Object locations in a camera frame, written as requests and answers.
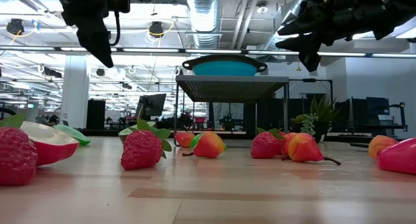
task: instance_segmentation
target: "blue bowl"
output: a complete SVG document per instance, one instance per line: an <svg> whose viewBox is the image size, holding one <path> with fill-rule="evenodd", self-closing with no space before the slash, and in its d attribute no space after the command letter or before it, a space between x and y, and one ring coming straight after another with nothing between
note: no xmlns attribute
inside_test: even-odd
<svg viewBox="0 0 416 224"><path fill-rule="evenodd" d="M267 65L239 55L209 55L188 60L182 64L195 75L254 76L267 69Z"/></svg>

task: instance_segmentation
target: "metal shelf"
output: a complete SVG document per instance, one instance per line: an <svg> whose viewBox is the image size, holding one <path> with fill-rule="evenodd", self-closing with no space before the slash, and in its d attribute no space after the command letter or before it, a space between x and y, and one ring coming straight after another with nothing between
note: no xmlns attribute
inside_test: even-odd
<svg viewBox="0 0 416 224"><path fill-rule="evenodd" d="M247 103L270 97L289 78L177 75L176 82L194 102Z"/></svg>

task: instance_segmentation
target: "red apple slice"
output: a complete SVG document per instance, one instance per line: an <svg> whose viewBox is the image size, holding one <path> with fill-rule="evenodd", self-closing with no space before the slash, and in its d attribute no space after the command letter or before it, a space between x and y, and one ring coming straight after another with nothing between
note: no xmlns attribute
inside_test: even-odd
<svg viewBox="0 0 416 224"><path fill-rule="evenodd" d="M72 156L78 141L60 130L46 125L24 121L20 127L38 150L37 166L52 164Z"/></svg>

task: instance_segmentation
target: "orange peach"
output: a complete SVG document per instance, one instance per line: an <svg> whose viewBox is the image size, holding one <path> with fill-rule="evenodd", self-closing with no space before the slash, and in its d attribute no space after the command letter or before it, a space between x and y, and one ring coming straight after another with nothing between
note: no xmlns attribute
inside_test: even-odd
<svg viewBox="0 0 416 224"><path fill-rule="evenodd" d="M369 156L376 160L378 151L385 149L391 145L395 145L397 140L387 136L376 136L374 137L369 145Z"/></svg>

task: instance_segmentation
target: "wooden table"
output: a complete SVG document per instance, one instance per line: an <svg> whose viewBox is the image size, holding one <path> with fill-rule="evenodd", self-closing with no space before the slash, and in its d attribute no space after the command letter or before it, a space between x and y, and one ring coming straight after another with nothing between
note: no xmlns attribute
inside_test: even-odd
<svg viewBox="0 0 416 224"><path fill-rule="evenodd" d="M92 137L90 147L39 168L31 185L0 187L0 223L416 223L416 176L380 171L365 149L321 147L343 164L176 149L154 168L124 171L120 140Z"/></svg>

